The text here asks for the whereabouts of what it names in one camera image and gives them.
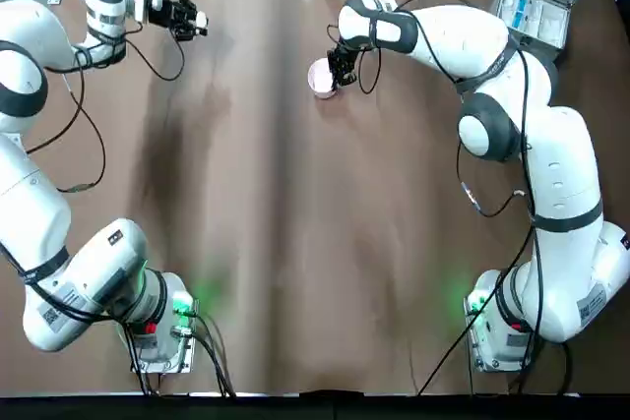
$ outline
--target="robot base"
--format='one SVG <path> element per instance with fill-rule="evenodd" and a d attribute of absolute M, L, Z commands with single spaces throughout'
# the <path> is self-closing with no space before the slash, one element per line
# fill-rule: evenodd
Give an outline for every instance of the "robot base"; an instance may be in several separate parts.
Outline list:
<path fill-rule="evenodd" d="M 464 298 L 464 317 L 466 326 L 468 326 L 474 318 L 475 307 L 480 307 L 479 297 L 482 298 L 483 295 L 479 296 L 478 292 L 478 290 L 474 290 L 468 297 Z M 471 326 L 471 329 L 467 333 L 468 347 L 471 351 L 470 356 L 474 368 L 483 373 L 520 371 L 521 360 L 525 355 L 525 346 L 521 348 L 522 353 L 520 357 L 517 356 L 516 359 L 510 360 L 501 359 L 501 357 L 497 356 L 492 349 L 488 327 L 489 322 L 484 311 L 477 317 L 474 324 Z"/>

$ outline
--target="metal mount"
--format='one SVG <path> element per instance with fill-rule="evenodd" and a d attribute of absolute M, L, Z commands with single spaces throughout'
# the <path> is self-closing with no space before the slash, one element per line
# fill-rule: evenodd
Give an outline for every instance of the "metal mount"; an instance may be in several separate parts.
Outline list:
<path fill-rule="evenodd" d="M 193 308 L 194 312 L 198 314 L 199 299 L 193 301 Z M 140 371 L 147 374 L 188 374 L 193 370 L 196 344 L 197 340 L 194 337 L 182 337 L 179 340 L 177 353 L 172 358 L 160 361 L 143 361 L 140 359 Z"/>

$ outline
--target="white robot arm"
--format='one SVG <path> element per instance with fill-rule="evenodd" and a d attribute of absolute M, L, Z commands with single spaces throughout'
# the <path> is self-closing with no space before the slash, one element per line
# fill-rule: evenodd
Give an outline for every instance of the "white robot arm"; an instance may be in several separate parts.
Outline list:
<path fill-rule="evenodd" d="M 145 235 L 124 218 L 71 257 L 65 246 L 70 207 L 21 144 L 46 101 L 43 67 L 66 72 L 77 68 L 75 58 L 86 68 L 119 61 L 124 41 L 100 45 L 101 39 L 123 37 L 125 16 L 142 11 L 145 0 L 86 2 L 88 38 L 74 46 L 44 6 L 0 4 L 0 252 L 25 284 L 24 330 L 37 348 L 64 348 L 107 312 L 130 326 L 146 372 L 189 371 L 193 340 L 175 329 L 190 326 L 194 301 L 181 279 L 146 267 Z M 167 27 L 185 35 L 205 28 L 188 14 L 171 17 Z"/>
<path fill-rule="evenodd" d="M 630 241 L 603 220 L 597 161 L 582 116 L 548 106 L 557 80 L 553 65 L 529 52 L 515 54 L 502 20 L 463 5 L 408 12 L 395 0 L 346 0 L 339 30 L 340 42 L 328 53 L 333 88 L 354 82 L 363 48 L 390 49 L 442 69 L 458 79 L 459 92 L 468 92 L 458 133 L 484 159 L 504 161 L 519 150 L 527 84 L 532 219 L 544 281 L 539 334 L 562 342 L 582 331 L 628 279 Z M 482 370 L 521 369 L 538 314 L 536 256 L 532 261 L 507 274 L 472 327 Z M 499 275 L 491 270 L 479 278 L 468 313 L 479 310 Z"/>

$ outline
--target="black ring band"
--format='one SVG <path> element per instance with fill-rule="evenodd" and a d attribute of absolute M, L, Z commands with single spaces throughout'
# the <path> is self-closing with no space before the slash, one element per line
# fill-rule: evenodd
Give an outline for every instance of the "black ring band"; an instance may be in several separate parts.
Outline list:
<path fill-rule="evenodd" d="M 26 285 L 37 284 L 42 279 L 46 279 L 50 275 L 54 274 L 64 265 L 66 261 L 68 261 L 68 258 L 70 258 L 70 255 L 64 246 L 55 256 L 50 258 L 43 265 L 33 268 L 32 270 L 26 270 L 24 274 L 22 274 L 22 281 Z"/>

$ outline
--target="brown table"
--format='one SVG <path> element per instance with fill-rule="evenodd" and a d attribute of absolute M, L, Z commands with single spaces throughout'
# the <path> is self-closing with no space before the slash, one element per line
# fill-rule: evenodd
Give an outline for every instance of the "brown table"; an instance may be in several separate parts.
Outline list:
<path fill-rule="evenodd" d="M 326 25 L 344 0 L 194 1 L 210 33 L 184 45 L 177 82 L 158 80 L 132 50 L 124 63 L 87 73 L 86 108 L 108 160 L 96 189 L 69 196 L 70 250 L 115 217 L 138 221 L 152 266 L 182 275 L 217 319 L 238 390 L 412 392 L 409 347 L 421 385 L 462 329 L 462 298 L 478 275 L 514 257 L 528 227 L 524 206 L 486 220 L 462 193 L 459 100 L 438 73 L 385 52 L 372 95 L 357 86 L 328 101 L 311 95 L 306 71 L 331 47 Z M 83 38 L 81 2 L 64 0 L 58 13 Z M 146 27 L 133 40 L 164 74 L 176 71 L 165 31 Z M 626 228 L 629 53 L 613 0 L 580 0 L 553 99 L 584 115 L 606 216 Z M 368 81 L 374 59 L 366 57 Z M 28 145 L 73 112 L 61 79 L 49 80 Z M 90 182 L 100 167 L 83 119 L 35 159 L 60 186 Z M 462 172 L 488 208 L 521 185 L 518 162 L 464 156 Z M 137 388 L 113 325 L 92 327 L 60 353 L 38 352 L 22 331 L 24 290 L 8 265 L 0 280 L 0 393 Z M 575 390 L 630 390 L 629 316 L 625 288 L 571 341 Z M 467 392 L 466 359 L 462 345 L 428 391 Z M 195 373 L 167 378 L 164 389 L 214 389 L 208 359 L 196 361 Z M 547 348 L 531 389 L 554 391 L 562 370 L 559 349 Z M 503 391 L 506 383 L 474 375 L 474 384 Z"/>

